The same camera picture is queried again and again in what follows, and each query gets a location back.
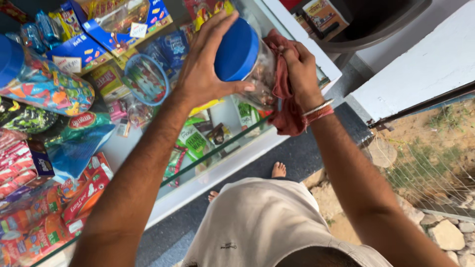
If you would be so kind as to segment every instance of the blue lid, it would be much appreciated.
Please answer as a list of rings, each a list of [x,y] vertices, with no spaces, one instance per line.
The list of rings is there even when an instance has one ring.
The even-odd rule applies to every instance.
[[[3,34],[0,48],[0,87],[4,87],[20,73],[25,54],[19,43]]]
[[[221,81],[244,79],[256,62],[259,53],[259,36],[242,18],[238,18],[223,36],[214,68]]]

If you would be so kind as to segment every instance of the blue box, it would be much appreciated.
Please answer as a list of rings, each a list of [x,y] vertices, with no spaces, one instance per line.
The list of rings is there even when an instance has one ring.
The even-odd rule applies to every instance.
[[[87,21],[81,6],[70,0],[74,13],[79,24]],[[107,52],[96,40],[83,33],[72,37],[62,45],[46,52],[49,60],[53,61],[58,67],[66,72],[85,74],[101,64],[112,59],[112,55]]]
[[[101,45],[108,49],[114,56],[119,57],[128,49],[135,47],[157,31],[163,29],[173,22],[162,0],[148,1],[150,5],[148,7],[147,19],[144,23],[146,25],[146,33],[144,38],[131,37],[130,28],[128,29],[127,33],[107,32],[101,26],[99,26],[95,19],[90,19],[83,23],[83,29],[86,30],[86,32],[96,39]]]

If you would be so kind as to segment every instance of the white t-shirt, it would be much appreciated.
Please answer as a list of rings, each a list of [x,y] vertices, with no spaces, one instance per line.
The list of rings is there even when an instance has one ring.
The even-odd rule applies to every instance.
[[[333,247],[362,267],[391,267],[376,250],[340,241],[307,188],[246,178],[227,184],[209,205],[183,266],[274,267],[307,247]]]

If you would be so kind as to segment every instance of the glass top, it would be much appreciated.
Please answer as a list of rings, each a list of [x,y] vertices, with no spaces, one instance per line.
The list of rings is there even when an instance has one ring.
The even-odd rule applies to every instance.
[[[157,37],[176,31],[181,25],[191,22],[188,10],[183,6],[181,0],[163,0],[163,2],[173,19],[173,23],[139,44],[136,47],[137,50],[141,51]],[[277,30],[287,38],[292,37],[277,19],[270,16],[269,10],[263,9],[265,5],[261,0],[236,0],[232,2],[238,8],[241,16],[256,28],[260,36],[263,36],[263,33],[266,34],[272,28],[277,28]],[[107,64],[114,65],[115,63],[113,60],[110,60]],[[83,78],[91,80],[88,76],[89,74],[86,74]],[[323,88],[330,82],[319,67],[317,68],[317,76],[319,78],[320,88]],[[196,161],[192,161],[189,156],[185,155],[180,170],[171,177],[164,177],[163,182],[161,183],[161,189],[157,195],[157,200],[166,200],[166,196],[171,194],[174,190],[180,186],[184,186],[186,183],[194,179],[199,179],[200,174],[218,165],[230,154],[239,153],[239,150],[242,147],[251,143],[259,135],[262,135],[273,128],[273,126],[267,123],[269,116],[262,114],[255,124],[243,130],[243,127],[240,124],[238,112],[234,107],[234,103],[230,96],[224,97],[223,103],[211,107],[209,109],[209,114],[211,115],[213,127],[223,123],[229,129],[231,138],[218,147],[211,144],[212,150]],[[206,136],[208,132],[209,131],[203,132],[203,136]],[[115,132],[113,133],[111,139],[101,149],[101,151],[104,152],[106,159],[109,161],[113,171],[117,171],[120,164],[122,164],[123,160],[125,160],[135,144],[139,141],[141,135],[142,133],[140,130],[132,130],[131,135],[128,138],[118,137]],[[117,149],[117,146],[121,148],[121,151],[114,150]],[[68,243],[51,252],[33,266],[50,266],[50,263],[53,261],[55,262],[58,258],[63,259],[63,261],[69,261],[72,257],[72,253],[67,253],[65,256],[65,253],[59,252],[62,252],[71,244],[75,243],[78,238],[79,236],[70,240]]]

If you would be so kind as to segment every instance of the person's right hand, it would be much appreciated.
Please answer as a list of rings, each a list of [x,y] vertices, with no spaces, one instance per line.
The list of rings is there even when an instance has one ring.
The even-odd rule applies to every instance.
[[[300,54],[300,58],[291,49],[284,49],[283,47],[279,49],[287,62],[295,102],[305,113],[323,104],[325,99],[318,88],[315,56],[302,43],[292,43]]]

